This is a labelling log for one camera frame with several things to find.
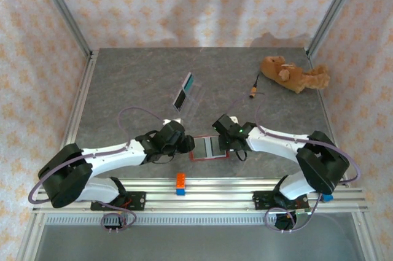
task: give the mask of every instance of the transparent box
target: transparent box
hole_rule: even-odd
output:
[[[203,84],[189,72],[172,104],[179,118],[184,122],[192,121],[204,92]]]

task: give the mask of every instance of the orange lego brick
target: orange lego brick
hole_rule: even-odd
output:
[[[178,173],[176,175],[176,189],[185,188],[185,173]]]

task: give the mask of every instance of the blue connector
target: blue connector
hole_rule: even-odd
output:
[[[323,201],[324,203],[328,203],[328,202],[330,202],[333,199],[334,199],[333,195],[324,195],[324,194],[322,194],[321,201]]]

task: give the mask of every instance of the blue lego brick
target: blue lego brick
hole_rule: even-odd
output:
[[[328,202],[330,202],[332,199],[333,199],[333,196],[332,196],[332,195],[322,195],[322,198],[321,198],[322,202],[324,202],[324,203],[328,203]]]
[[[185,195],[185,189],[176,189],[176,195]]]

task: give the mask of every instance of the stuffed animal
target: stuffed animal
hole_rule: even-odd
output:
[[[304,72],[294,63],[287,64],[283,56],[268,56],[260,64],[262,74],[285,88],[300,93],[304,88],[324,89],[330,77],[326,66]]]

